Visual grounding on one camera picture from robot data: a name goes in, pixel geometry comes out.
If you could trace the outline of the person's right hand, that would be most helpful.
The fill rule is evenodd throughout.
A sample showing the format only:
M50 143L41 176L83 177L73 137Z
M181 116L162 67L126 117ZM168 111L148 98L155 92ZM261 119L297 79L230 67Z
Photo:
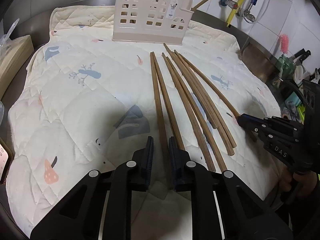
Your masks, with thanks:
M279 187L281 199L286 201L296 200L300 196L310 194L318 184L318 175L309 172L305 175L291 173L287 168L282 171Z

